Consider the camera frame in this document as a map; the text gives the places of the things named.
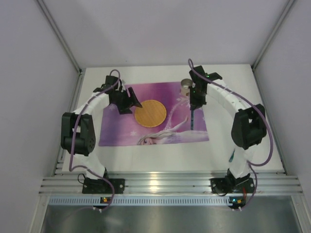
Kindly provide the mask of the round orange woven plate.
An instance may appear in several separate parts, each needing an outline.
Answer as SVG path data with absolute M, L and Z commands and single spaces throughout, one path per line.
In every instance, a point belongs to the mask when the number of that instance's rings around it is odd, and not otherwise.
M 161 125 L 166 117 L 167 110 L 163 103 L 157 100 L 146 100 L 141 103 L 142 107 L 135 109 L 136 122 L 145 128 L 154 128 Z

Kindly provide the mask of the metal spoon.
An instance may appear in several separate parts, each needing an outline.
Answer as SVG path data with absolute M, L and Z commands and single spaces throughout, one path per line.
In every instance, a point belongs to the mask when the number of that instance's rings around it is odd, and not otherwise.
M 190 130 L 193 131 L 194 129 L 194 111 L 190 111 Z

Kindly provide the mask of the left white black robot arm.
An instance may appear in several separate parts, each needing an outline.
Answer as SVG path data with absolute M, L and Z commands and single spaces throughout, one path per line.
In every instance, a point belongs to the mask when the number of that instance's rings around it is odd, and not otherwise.
M 93 90 L 88 100 L 73 112 L 65 112 L 61 119 L 61 148 L 70 154 L 69 171 L 82 168 L 90 179 L 104 179 L 106 168 L 99 161 L 96 129 L 97 118 L 102 118 L 104 108 L 116 107 L 120 115 L 132 114 L 132 107 L 141 108 L 132 87 L 124 87 L 121 76 L 109 74 L 104 84 Z

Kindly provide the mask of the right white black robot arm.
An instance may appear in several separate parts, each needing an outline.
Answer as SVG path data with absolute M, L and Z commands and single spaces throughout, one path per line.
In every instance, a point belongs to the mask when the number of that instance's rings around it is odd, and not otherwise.
M 271 131 L 265 118 L 262 104 L 254 105 L 249 100 L 227 87 L 216 72 L 207 74 L 202 66 L 191 66 L 189 71 L 193 85 L 190 87 L 190 110 L 201 108 L 206 98 L 216 100 L 233 118 L 231 138 L 235 144 L 227 174 L 212 180 L 214 191 L 232 192 L 248 188 L 253 182 L 250 167 L 253 166 L 257 146 Z

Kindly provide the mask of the purple printed cloth placemat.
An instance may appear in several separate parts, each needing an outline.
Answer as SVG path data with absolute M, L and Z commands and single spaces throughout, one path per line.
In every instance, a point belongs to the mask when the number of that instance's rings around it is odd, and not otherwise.
M 135 146 L 152 144 L 179 144 L 209 140 L 203 109 L 194 111 L 194 129 L 190 130 L 190 100 L 180 93 L 179 82 L 133 84 L 140 102 L 157 100 L 167 110 L 165 121 L 154 128 L 139 125 L 134 113 L 120 115 L 110 105 L 103 110 L 101 147 Z

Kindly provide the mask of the beige metal cup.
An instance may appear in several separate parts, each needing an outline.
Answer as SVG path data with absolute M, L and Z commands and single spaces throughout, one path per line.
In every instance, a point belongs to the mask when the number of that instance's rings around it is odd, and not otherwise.
M 180 93 L 183 96 L 188 96 L 190 93 L 190 88 L 192 87 L 193 81 L 191 79 L 183 79 L 180 82 Z

